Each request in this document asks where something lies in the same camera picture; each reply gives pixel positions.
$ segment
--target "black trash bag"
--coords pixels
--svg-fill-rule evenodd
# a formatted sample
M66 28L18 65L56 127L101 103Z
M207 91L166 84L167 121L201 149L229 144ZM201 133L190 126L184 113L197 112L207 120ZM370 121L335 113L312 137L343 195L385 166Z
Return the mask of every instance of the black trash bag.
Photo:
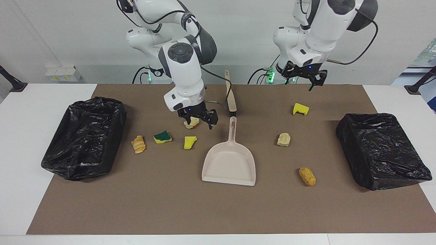
M384 190L432 180L395 116L346 114L336 128L354 180Z
M123 136L126 110L115 99L95 97L70 105L41 166L66 180L109 173Z

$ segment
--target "white table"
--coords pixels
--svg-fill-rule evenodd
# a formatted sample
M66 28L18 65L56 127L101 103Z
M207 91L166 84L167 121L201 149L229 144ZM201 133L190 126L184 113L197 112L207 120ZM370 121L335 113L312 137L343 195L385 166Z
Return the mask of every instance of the white table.
M93 84L29 84L0 104L0 244L434 245L432 234L25 235L53 176L40 166L68 105ZM394 114L424 164L436 173L436 115L403 87L364 86L378 112ZM436 180L420 184L436 210Z

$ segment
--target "yellow sponge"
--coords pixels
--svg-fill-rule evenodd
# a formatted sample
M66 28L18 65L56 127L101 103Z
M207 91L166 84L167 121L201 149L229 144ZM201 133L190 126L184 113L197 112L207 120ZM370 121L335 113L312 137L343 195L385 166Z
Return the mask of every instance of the yellow sponge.
M173 141L173 138L171 138L171 135L167 131L163 131L160 134L156 134L153 136L154 142L157 144L163 144L165 142Z
M307 186L314 186L317 182L317 179L313 175L312 171L308 167L302 167L298 171L301 178L303 179L304 183L306 183Z
M289 146L290 141L291 141L291 136L288 133L281 133L279 139L277 140L277 145Z
M188 124L186 121L183 122L183 124L185 125L185 127L187 129L192 129L193 127L195 127L198 123L200 122L200 119L196 118L196 117L191 117L191 123Z
M307 107L305 105L301 105L301 104L295 103L293 115L295 115L295 113L297 113L297 112L302 113L302 114L304 114L306 116L307 113L309 112L309 107Z
M197 137L185 136L185 150L190 150L194 145L195 141L197 141Z

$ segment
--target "green light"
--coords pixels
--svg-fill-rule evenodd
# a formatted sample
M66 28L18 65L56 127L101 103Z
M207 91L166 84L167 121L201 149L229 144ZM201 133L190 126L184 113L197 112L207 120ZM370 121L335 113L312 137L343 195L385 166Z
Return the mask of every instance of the green light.
M272 69L269 69L268 73L269 74L268 74L267 82L268 83L274 83L274 77L275 77L276 73Z
M272 72L272 76L271 76L271 83L274 82L274 77L275 77L275 75L276 75L276 73L273 71L273 72Z

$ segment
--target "wall socket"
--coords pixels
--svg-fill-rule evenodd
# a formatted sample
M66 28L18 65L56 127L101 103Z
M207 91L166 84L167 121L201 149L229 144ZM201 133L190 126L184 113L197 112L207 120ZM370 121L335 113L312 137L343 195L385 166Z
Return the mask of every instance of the wall socket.
M75 66L46 68L45 76L51 82L78 82L82 78Z

